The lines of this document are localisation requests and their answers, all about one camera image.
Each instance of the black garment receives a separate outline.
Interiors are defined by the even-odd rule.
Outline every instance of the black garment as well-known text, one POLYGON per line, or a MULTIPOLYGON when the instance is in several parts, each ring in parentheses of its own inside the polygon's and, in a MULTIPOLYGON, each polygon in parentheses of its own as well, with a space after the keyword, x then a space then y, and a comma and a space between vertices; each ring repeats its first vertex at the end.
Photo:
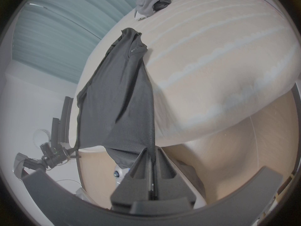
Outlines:
POLYGON ((147 46, 141 33, 126 28, 111 45, 77 95, 76 149, 102 145, 120 166, 131 167, 147 147, 153 160, 153 90, 145 71, 147 46))
POLYGON ((153 5, 153 10, 155 12, 166 8, 171 3, 171 0, 159 0, 153 5))

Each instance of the bed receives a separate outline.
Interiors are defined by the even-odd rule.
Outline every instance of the bed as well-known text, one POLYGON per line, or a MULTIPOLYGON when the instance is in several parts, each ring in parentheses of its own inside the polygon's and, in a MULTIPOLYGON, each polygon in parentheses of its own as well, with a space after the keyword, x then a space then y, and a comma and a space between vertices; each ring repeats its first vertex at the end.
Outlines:
POLYGON ((71 147, 77 137, 76 96, 127 27, 141 32, 148 47, 144 63, 153 86, 157 146, 192 141, 239 123, 288 92, 300 73, 296 35, 264 0, 174 0, 142 21, 131 11, 86 62, 71 107, 71 147))

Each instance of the curtain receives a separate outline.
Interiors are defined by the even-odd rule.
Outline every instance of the curtain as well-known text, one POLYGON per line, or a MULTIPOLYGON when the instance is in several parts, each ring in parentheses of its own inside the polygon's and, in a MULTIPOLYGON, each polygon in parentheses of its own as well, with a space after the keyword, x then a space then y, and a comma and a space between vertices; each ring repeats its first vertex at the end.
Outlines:
POLYGON ((12 56, 78 83, 88 56, 136 0, 28 0, 18 17, 12 56))

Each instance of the black metal frame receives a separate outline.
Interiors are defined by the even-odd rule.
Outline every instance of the black metal frame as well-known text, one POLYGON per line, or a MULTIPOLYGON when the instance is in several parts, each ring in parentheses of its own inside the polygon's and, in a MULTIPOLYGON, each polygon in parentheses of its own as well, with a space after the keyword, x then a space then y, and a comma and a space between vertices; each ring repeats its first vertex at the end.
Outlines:
MULTIPOLYGON (((21 10, 22 6, 27 0, 0 0, 0 42, 3 39, 8 27, 10 26, 13 18, 21 10)), ((279 0, 282 6, 286 9, 287 14, 291 17, 296 28, 301 32, 301 6, 298 3, 300 0, 279 0)), ((300 148, 300 136, 301 136, 301 103, 299 96, 294 93, 294 98, 296 101, 296 106, 298 110, 299 119, 299 148, 300 148)), ((27 210, 20 204, 16 196, 13 194, 12 190, 8 186, 3 173, 0 169, 0 186, 2 197, 4 196, 9 206, 17 214, 19 219, 21 219, 25 225, 30 225, 31 223, 25 218, 28 217, 30 221, 34 222, 35 225, 39 225, 34 218, 27 212, 27 210)), ((288 189, 287 194, 280 201, 279 205, 267 215, 267 217, 261 222, 260 225, 292 225, 294 223, 299 223, 299 211, 300 211, 300 201, 301 201, 301 171, 297 171, 292 181, 291 187, 288 189)))

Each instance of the wooden floor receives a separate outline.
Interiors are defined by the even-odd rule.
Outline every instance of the wooden floor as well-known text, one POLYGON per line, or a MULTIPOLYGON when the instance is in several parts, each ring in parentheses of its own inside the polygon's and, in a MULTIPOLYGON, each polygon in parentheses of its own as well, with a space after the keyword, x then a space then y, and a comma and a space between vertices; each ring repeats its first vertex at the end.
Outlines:
MULTIPOLYGON (((285 181, 295 165, 298 137, 296 106, 288 92, 231 128, 164 151, 196 169, 210 204, 238 189, 264 165, 281 173, 285 181)), ((87 193, 110 209, 115 162, 106 152, 80 155, 87 193)))

